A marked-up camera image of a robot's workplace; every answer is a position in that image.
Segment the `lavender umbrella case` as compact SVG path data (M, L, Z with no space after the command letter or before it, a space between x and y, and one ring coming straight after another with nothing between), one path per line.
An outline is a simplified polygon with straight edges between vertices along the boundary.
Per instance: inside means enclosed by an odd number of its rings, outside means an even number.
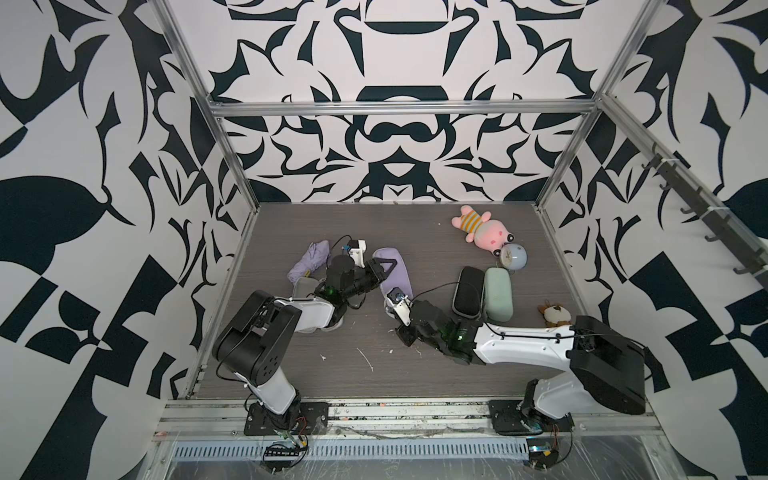
M396 265L392 269L388 278L385 281L383 281L380 285L380 290L384 297L385 312L389 317L395 319L396 318L395 311L388 304L388 300L387 300L388 293L394 288L399 288L409 299L414 298L414 293L413 293L413 289L412 289L412 285L410 282L410 277L408 275L405 261L403 260L400 252L396 248L392 248L392 247L383 247L383 248L377 249L373 253L373 257L376 259L396 261Z

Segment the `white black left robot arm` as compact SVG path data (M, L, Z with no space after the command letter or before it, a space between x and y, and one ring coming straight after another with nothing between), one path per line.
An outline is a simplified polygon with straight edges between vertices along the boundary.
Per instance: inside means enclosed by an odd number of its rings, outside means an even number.
M250 390L273 425L288 430L301 403L299 391L281 368L293 335L337 325L351 307L351 298L378 288L397 266L396 259L357 264L351 256L338 255L310 297L282 298L256 290L219 334L213 356L233 374L233 381Z

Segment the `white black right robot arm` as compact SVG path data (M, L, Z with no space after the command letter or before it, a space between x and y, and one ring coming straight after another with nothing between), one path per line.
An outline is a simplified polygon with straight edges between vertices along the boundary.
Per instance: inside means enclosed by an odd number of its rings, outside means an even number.
M646 411L645 353L601 321L579 316L565 326L516 328L458 320L426 300L395 294L387 313L399 320L398 337L420 341L462 365L521 364L556 370L532 380L521 414L560 420L569 414Z

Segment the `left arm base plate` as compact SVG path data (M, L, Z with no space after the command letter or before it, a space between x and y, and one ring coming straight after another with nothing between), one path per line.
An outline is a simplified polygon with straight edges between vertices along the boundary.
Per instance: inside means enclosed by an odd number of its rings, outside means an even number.
M327 402L294 402L283 414L275 414L261 403L252 403L243 433L245 436L323 433L328 425L329 407Z

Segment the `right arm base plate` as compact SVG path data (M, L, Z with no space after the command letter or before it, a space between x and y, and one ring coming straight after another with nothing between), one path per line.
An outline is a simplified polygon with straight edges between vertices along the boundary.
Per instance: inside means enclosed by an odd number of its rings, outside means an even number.
M492 429L502 436L537 436L570 432L574 423L570 414L552 419L534 408L531 399L490 400L488 402Z

